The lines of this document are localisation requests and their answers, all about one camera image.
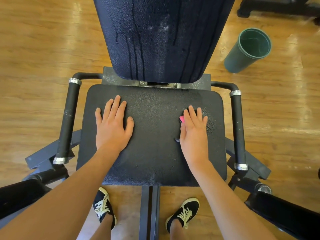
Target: foot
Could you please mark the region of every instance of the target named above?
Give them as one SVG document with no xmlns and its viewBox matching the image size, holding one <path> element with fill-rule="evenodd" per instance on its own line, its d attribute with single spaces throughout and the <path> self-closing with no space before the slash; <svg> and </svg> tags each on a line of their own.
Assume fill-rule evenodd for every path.
<svg viewBox="0 0 320 240">
<path fill-rule="evenodd" d="M 199 207 L 200 203 L 197 198 L 189 198 L 185 200 L 181 207 L 166 220 L 165 227 L 167 231 L 170 233 L 170 226 L 174 219 L 178 219 L 182 227 L 187 229 L 188 223 L 196 216 Z"/>
<path fill-rule="evenodd" d="M 111 230 L 112 230 L 114 226 L 117 224 L 117 218 L 112 210 L 109 194 L 102 187 L 99 188 L 98 193 L 94 199 L 93 208 L 94 208 L 94 212 L 98 216 L 100 223 L 102 222 L 106 214 L 109 214 L 113 217 L 112 224 L 111 224 Z"/>
</svg>

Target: hand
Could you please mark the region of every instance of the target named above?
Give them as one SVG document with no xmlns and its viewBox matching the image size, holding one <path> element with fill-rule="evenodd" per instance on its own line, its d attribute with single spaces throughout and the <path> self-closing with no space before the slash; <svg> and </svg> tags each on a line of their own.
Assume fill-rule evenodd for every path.
<svg viewBox="0 0 320 240">
<path fill-rule="evenodd" d="M 117 154 L 125 149 L 134 129 L 134 119 L 128 117 L 126 129 L 123 129 L 123 117 L 125 114 L 126 101 L 119 106 L 120 96 L 117 95 L 113 101 L 110 99 L 104 108 L 103 119 L 101 117 L 101 109 L 97 108 L 97 136 L 96 145 L 99 148 L 107 147 L 109 152 Z"/>
<path fill-rule="evenodd" d="M 207 121 L 208 117 L 202 119 L 201 108 L 195 110 L 190 105 L 189 111 L 184 110 L 184 123 L 181 123 L 180 145 L 184 157 L 189 165 L 209 160 Z"/>
</svg>

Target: pink cloth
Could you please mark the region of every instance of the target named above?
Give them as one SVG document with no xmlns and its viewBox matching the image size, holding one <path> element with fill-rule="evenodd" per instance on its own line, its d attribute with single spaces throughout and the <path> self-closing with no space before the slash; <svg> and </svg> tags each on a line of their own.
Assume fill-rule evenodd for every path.
<svg viewBox="0 0 320 240">
<path fill-rule="evenodd" d="M 184 116 L 180 116 L 179 118 L 180 118 L 181 122 L 184 123 Z"/>
</svg>

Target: green trash bin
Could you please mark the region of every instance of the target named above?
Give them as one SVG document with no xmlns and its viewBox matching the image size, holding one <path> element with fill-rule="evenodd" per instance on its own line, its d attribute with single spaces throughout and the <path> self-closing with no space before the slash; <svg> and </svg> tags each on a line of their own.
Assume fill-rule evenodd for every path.
<svg viewBox="0 0 320 240">
<path fill-rule="evenodd" d="M 258 28 L 247 28 L 238 37 L 237 43 L 224 59 L 225 68 L 231 73 L 238 73 L 269 55 L 271 40 Z"/>
</svg>

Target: finger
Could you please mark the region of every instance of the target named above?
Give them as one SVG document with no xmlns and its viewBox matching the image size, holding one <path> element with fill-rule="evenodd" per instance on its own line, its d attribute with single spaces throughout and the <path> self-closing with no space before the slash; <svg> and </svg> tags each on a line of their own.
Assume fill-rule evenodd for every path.
<svg viewBox="0 0 320 240">
<path fill-rule="evenodd" d="M 208 122 L 208 117 L 207 116 L 203 117 L 202 123 L 204 124 L 205 127 L 207 127 L 207 122 Z"/>
<path fill-rule="evenodd" d="M 128 117 L 127 126 L 125 127 L 125 131 L 124 131 L 128 141 L 130 140 L 133 131 L 134 131 L 134 119 L 132 117 Z"/>
<path fill-rule="evenodd" d="M 193 124 L 193 122 L 192 122 L 192 120 L 190 118 L 190 114 L 189 114 L 188 110 L 185 109 L 183 111 L 183 117 L 184 117 L 184 122 L 185 122 L 185 125 L 186 125 L 186 130 L 193 128 L 194 124 Z"/>
<path fill-rule="evenodd" d="M 110 98 L 109 101 L 106 102 L 106 106 L 104 107 L 104 112 L 103 112 L 103 120 L 106 120 L 109 117 L 112 103 L 113 103 L 112 98 Z"/>
<path fill-rule="evenodd" d="M 193 108 L 192 105 L 189 106 L 189 114 L 190 114 L 190 118 L 192 119 L 192 122 L 194 125 L 198 124 L 198 118 L 197 118 L 197 115 L 195 113 L 195 110 Z"/>
<path fill-rule="evenodd" d="M 202 122 L 202 111 L 201 108 L 197 108 L 197 118 L 200 122 Z"/>
<path fill-rule="evenodd" d="M 185 123 L 181 123 L 180 127 L 180 141 L 184 141 L 186 138 L 187 130 L 186 130 L 186 125 Z"/>
<path fill-rule="evenodd" d="M 110 114 L 109 114 L 109 118 L 110 119 L 114 119 L 115 118 L 115 116 L 117 114 L 117 111 L 118 111 L 118 108 L 119 108 L 120 99 L 121 99 L 121 97 L 119 95 L 117 95 L 115 97 L 113 105 L 112 105 L 112 108 L 110 110 Z"/>
<path fill-rule="evenodd" d="M 127 106 L 127 102 L 122 101 L 122 103 L 118 108 L 117 114 L 115 115 L 116 120 L 123 122 L 123 116 L 125 115 L 126 106 Z"/>
<path fill-rule="evenodd" d="M 95 116 L 96 116 L 96 123 L 97 123 L 97 128 L 98 126 L 101 124 L 102 122 L 102 117 L 101 117 L 101 109 L 97 108 L 96 112 L 95 112 Z"/>
</svg>

